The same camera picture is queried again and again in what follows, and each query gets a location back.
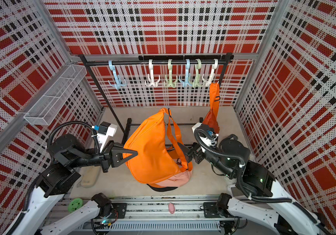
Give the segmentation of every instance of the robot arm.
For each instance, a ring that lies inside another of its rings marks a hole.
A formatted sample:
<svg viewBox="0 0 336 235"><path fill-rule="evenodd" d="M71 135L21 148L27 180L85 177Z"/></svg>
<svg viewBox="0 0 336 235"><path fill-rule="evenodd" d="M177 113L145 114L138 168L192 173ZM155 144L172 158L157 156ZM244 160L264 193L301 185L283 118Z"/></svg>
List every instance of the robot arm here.
<svg viewBox="0 0 336 235"><path fill-rule="evenodd" d="M229 179L237 178L236 187L249 200L266 203L273 208L260 209L228 194L221 194L217 203L220 214L250 219L277 234L316 235L320 234L320 230L329 234L324 228L323 217L301 206L265 167L248 161L250 150L238 142L236 136L225 138L218 148L218 134L208 125L197 123L192 129L198 144L191 149L180 146L188 162L194 159L199 164L206 159Z"/></svg>
<svg viewBox="0 0 336 235"><path fill-rule="evenodd" d="M52 132L53 135L59 128L72 123L90 127L86 123L72 121L55 128ZM18 214L3 235L66 235L89 219L110 215L112 202L104 194L99 193L79 210L37 231L53 206L62 199L80 177L80 174L74 170L75 167L101 166L103 172L108 172L110 167L118 167L137 156L136 151L124 149L120 143L109 141L105 144L110 136L114 136L116 129L116 125L106 122L101 123L100 126L93 126L91 130L94 134L93 138L96 138L96 142L101 144L101 147L97 145L95 149L85 150L71 134L60 136L53 144L48 142L47 152L55 161L38 176L37 180L33 181L27 191L28 195L26 195L27 209ZM124 159L123 153L131 153L131 156Z"/></svg>

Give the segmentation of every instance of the plaid wall panel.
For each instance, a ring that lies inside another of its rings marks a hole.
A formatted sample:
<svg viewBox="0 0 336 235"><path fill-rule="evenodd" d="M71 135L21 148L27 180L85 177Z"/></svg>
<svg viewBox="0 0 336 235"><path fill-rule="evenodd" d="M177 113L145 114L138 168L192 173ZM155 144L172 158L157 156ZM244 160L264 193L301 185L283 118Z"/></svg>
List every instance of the plaid wall panel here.
<svg viewBox="0 0 336 235"><path fill-rule="evenodd" d="M235 103L251 64L251 60L237 60L228 65L227 72L224 75L220 88L220 105L230 106ZM215 70L213 82L219 81L222 67L223 66L220 65ZM127 86L122 87L120 90L116 90L108 83L108 81L115 83L114 76L109 69L109 66L91 68L112 106L209 105L210 94L209 88L207 87L182 87L180 82L177 82L176 88L164 87L163 81L165 81L165 74L168 74L167 66L154 66L155 81L157 81L159 75L161 77L159 86L156 88L146 87L145 85L145 81L148 83L147 74L150 72L148 66L116 66L118 77L127 83ZM202 68L199 70L201 76L204 74L206 80L208 79L210 72L211 65L202 65ZM184 80L185 66L173 65L172 73L173 81L179 76ZM193 81L195 77L194 65L190 67L189 73L192 78L190 80ZM103 106L106 106L105 100L89 74L87 74L86 78L94 89L100 103Z"/></svg>
<svg viewBox="0 0 336 235"><path fill-rule="evenodd" d="M72 54L257 52L277 0L43 0Z"/></svg>
<svg viewBox="0 0 336 235"><path fill-rule="evenodd" d="M30 1L0 1L0 131L65 63Z"/></svg>
<svg viewBox="0 0 336 235"><path fill-rule="evenodd" d="M238 110L253 150L336 233L336 1L290 1Z"/></svg>
<svg viewBox="0 0 336 235"><path fill-rule="evenodd" d="M0 234L8 227L23 207L23 200L31 181L50 164L46 153L46 141L52 129L71 120L94 124L98 110L79 85L62 107L50 126L26 125L0 155ZM82 144L90 136L90 130L75 125L65 127L56 137L74 134Z"/></svg>

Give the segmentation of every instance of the blue hook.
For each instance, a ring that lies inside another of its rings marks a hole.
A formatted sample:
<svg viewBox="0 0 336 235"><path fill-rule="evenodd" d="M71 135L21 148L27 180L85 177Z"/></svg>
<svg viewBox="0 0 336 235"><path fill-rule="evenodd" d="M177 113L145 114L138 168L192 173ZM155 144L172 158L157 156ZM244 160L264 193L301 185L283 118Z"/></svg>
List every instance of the blue hook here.
<svg viewBox="0 0 336 235"><path fill-rule="evenodd" d="M109 68L110 70L112 70L113 72L113 76L114 76L114 80L116 81L116 84L112 85L110 83L110 81L108 81L109 85L111 87L114 87L116 88L116 90L119 90L121 87L125 87L127 84L126 82L125 83L122 83L119 78L117 77L117 74L116 74L116 68L114 67L114 65L112 65L112 61L108 61L108 65L109 65Z"/></svg>
<svg viewBox="0 0 336 235"><path fill-rule="evenodd" d="M186 65L185 65L185 81L181 81L181 77L179 78L180 82L182 83L182 87L186 86L193 86L193 84L189 81L190 73L190 59L186 59Z"/></svg>

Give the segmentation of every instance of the rack leg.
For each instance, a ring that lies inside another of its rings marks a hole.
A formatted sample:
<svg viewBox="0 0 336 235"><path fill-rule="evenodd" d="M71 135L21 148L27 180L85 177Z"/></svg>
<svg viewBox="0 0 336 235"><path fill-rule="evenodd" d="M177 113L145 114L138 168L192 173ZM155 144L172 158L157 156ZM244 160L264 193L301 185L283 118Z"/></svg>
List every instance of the rack leg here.
<svg viewBox="0 0 336 235"><path fill-rule="evenodd" d="M101 86L100 86L100 84L99 84L99 81L96 79L96 76L95 76L95 74L92 72L91 67L87 65L87 59L86 59L85 55L80 54L80 55L79 55L79 58L82 60L83 65L86 67L86 69L87 69L88 73L90 74L92 80L95 82L96 87L99 89L100 94L103 96L105 102L107 103L107 105L108 105L110 111L112 112L114 118L115 118L116 121L117 121L118 126L121 128L121 131L125 134L125 130L123 129L123 126L122 126L120 120L118 119L116 113L114 112L112 105L109 103L109 100L108 100L107 96L105 95L103 89L101 88Z"/></svg>
<svg viewBox="0 0 336 235"><path fill-rule="evenodd" d="M228 64L229 64L229 61L231 60L231 57L232 57L232 54L230 52L228 52L225 55L225 64L223 65L223 69L221 70L221 74L220 74L220 78L219 78L219 87L221 87L221 83L223 81L224 74L227 71Z"/></svg>
<svg viewBox="0 0 336 235"><path fill-rule="evenodd" d="M132 119L128 118L126 123L125 132L123 133L122 144L125 144L127 139L129 138L130 126L132 124Z"/></svg>

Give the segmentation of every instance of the wire mesh basket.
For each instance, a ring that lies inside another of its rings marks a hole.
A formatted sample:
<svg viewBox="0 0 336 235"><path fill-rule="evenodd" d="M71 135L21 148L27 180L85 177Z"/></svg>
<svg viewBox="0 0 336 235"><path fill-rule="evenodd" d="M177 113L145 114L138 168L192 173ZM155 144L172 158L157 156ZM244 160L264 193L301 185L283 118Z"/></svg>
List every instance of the wire mesh basket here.
<svg viewBox="0 0 336 235"><path fill-rule="evenodd" d="M24 119L31 125L50 125L86 73L82 65L67 66L53 86L25 114Z"/></svg>

